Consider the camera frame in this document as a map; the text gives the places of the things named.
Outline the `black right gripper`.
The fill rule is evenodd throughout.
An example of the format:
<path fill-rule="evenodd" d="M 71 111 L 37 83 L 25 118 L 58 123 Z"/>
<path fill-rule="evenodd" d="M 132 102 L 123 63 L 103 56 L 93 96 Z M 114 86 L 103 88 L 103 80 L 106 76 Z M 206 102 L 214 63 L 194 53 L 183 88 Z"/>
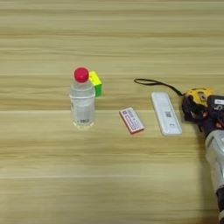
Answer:
<path fill-rule="evenodd" d="M 185 96 L 182 101 L 182 110 L 185 120 L 198 123 L 205 137 L 215 130 L 224 130 L 224 115 L 209 115 L 206 101 L 196 101 L 192 95 Z"/>

